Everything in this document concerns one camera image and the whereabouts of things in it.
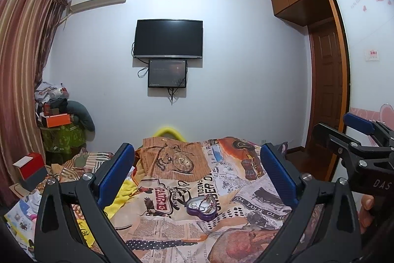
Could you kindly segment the person right hand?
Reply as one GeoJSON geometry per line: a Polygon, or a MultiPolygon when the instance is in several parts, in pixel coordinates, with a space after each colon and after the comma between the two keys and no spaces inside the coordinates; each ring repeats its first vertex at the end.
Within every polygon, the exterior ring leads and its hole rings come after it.
{"type": "Polygon", "coordinates": [[[372,195],[364,194],[361,198],[361,209],[359,211],[359,224],[361,234],[364,234],[367,228],[373,222],[373,216],[369,212],[375,204],[375,199],[372,195]]]}

